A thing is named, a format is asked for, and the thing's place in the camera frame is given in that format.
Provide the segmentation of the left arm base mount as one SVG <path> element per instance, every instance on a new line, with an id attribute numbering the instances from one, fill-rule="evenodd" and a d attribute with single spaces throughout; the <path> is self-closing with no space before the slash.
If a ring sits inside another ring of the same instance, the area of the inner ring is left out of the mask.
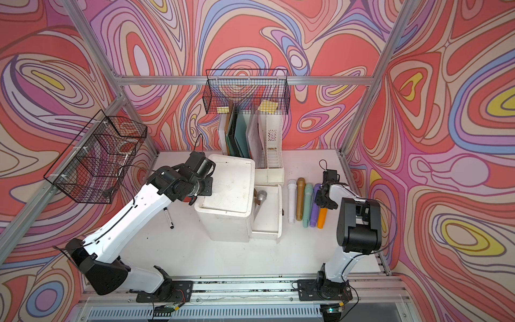
<path id="1" fill-rule="evenodd" d="M 173 280 L 165 270 L 159 266 L 154 268 L 164 278 L 163 283 L 153 293 L 138 291 L 137 303 L 173 303 L 183 304 L 190 301 L 193 293 L 193 281 L 191 280 Z"/>

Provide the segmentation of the yellow sticky note pad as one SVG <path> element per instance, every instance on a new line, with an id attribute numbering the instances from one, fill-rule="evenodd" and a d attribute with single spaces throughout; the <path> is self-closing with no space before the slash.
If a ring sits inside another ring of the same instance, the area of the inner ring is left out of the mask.
<path id="1" fill-rule="evenodd" d="M 264 99 L 261 101 L 257 110 L 261 114 L 275 114 L 277 112 L 278 106 L 278 102 Z"/>

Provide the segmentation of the white drawer cabinet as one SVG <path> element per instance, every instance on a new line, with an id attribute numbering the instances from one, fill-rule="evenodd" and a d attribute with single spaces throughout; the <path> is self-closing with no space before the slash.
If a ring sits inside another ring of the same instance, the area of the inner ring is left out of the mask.
<path id="1" fill-rule="evenodd" d="M 248 242 L 252 230 L 255 162 L 212 154 L 216 164 L 212 195 L 199 197 L 194 204 L 207 235 L 213 241 Z"/>

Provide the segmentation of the green folders in organizer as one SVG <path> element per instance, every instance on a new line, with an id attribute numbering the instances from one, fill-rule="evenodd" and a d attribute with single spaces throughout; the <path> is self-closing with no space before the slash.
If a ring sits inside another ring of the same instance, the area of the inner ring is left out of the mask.
<path id="1" fill-rule="evenodd" d="M 229 123 L 225 141 L 230 156 L 251 158 L 246 136 L 247 125 L 237 107 L 229 108 Z"/>

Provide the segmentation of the orange microphone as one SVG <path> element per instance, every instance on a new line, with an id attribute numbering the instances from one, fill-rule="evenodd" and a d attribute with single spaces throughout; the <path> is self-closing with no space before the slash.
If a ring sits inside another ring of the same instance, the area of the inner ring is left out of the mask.
<path id="1" fill-rule="evenodd" d="M 319 217 L 318 217 L 318 220 L 317 220 L 317 227 L 319 229 L 323 229 L 324 226 L 325 226 L 325 220 L 327 218 L 327 211 L 328 211 L 327 208 L 320 208 L 319 209 Z"/>

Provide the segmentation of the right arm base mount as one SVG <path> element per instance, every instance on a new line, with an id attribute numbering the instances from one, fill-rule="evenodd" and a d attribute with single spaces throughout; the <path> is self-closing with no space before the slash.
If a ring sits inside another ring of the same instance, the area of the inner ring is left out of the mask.
<path id="1" fill-rule="evenodd" d="M 330 280 L 297 280 L 300 301 L 340 301 L 348 303 L 353 299 L 348 282 L 334 283 Z"/>

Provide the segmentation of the white pull-out drawer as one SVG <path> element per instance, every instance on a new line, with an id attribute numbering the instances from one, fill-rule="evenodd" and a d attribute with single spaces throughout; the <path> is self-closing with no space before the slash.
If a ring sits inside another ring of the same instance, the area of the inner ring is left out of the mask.
<path id="1" fill-rule="evenodd" d="M 280 185 L 256 185 L 257 194 L 266 192 L 266 198 L 255 204 L 251 238 L 274 240 L 279 243 L 282 237 L 282 187 Z"/>

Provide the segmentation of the white plastic file organizer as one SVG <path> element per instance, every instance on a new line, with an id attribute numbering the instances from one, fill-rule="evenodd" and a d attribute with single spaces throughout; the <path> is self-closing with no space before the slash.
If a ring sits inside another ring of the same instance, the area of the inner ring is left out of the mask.
<path id="1" fill-rule="evenodd" d="M 256 183 L 265 185 L 284 184 L 282 162 L 282 116 L 274 114 L 251 114 L 244 116 L 248 148 L 256 166 Z M 228 155 L 225 141 L 229 114 L 219 116 L 218 134 L 221 151 Z"/>

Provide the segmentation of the purple microphone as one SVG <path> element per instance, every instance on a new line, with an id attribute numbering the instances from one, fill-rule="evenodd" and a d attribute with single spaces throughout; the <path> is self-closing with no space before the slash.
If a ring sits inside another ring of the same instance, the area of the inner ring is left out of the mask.
<path id="1" fill-rule="evenodd" d="M 313 191 L 313 195 L 312 195 L 313 196 L 313 200 L 312 200 L 311 217 L 310 217 L 310 221 L 309 221 L 309 225 L 310 225 L 311 228 L 315 228 L 317 226 L 317 223 L 318 223 L 319 206 L 316 203 L 316 199 L 317 199 L 317 194 L 318 194 L 320 188 L 321 188 L 321 184 L 320 183 L 317 183 L 314 186 L 314 191 Z"/>

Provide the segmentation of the silver grey microphone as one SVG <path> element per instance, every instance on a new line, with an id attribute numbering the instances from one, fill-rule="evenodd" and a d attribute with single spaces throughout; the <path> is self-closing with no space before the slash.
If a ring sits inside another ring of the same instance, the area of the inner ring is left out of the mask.
<path id="1" fill-rule="evenodd" d="M 259 213 L 261 206 L 266 201 L 268 193 L 264 190 L 256 191 L 255 195 L 255 213 Z"/>

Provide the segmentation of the gold microphone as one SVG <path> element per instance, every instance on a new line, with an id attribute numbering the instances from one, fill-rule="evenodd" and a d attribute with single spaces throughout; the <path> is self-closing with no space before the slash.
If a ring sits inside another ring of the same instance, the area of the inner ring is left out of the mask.
<path id="1" fill-rule="evenodd" d="M 296 220 L 303 220 L 303 209 L 304 209 L 304 189 L 306 181 L 303 177 L 300 177 L 296 181 Z"/>

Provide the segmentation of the white microphone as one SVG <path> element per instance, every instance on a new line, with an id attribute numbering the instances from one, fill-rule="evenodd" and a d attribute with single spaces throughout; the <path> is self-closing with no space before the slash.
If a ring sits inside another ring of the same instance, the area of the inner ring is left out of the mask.
<path id="1" fill-rule="evenodd" d="M 293 224 L 296 221 L 296 188 L 297 183 L 291 179 L 288 181 L 288 222 Z"/>

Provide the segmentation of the mint green microphone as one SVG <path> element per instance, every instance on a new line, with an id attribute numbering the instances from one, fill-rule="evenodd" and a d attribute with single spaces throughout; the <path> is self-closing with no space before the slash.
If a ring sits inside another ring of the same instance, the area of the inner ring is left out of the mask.
<path id="1" fill-rule="evenodd" d="M 304 188 L 304 205 L 303 205 L 303 227 L 308 228 L 311 220 L 312 212 L 312 195 L 314 186 L 312 183 L 307 183 Z"/>

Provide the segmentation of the black white marker pen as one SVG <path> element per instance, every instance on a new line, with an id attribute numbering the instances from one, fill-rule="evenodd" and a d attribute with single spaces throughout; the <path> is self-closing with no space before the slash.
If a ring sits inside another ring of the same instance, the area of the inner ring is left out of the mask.
<path id="1" fill-rule="evenodd" d="M 165 217 L 166 217 L 166 221 L 167 221 L 167 223 L 168 223 L 168 225 L 169 225 L 169 228 L 170 228 L 170 229 L 174 229 L 174 224 L 173 224 L 173 221 L 172 221 L 172 216 L 171 216 L 171 214 L 170 214 L 170 212 L 169 212 L 168 208 L 167 208 L 167 207 L 165 207 L 165 208 L 163 209 L 163 211 L 164 211 L 164 214 L 165 214 Z"/>

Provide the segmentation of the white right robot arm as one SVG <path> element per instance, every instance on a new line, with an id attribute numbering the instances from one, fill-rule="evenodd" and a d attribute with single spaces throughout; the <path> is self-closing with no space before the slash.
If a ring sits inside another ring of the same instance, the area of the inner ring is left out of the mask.
<path id="1" fill-rule="evenodd" d="M 350 272 L 362 257 L 375 254 L 382 245 L 381 207 L 377 200 L 360 197 L 343 183 L 325 185 L 315 203 L 338 210 L 338 248 L 315 279 L 296 281 L 299 300 L 347 303 L 353 299 Z"/>

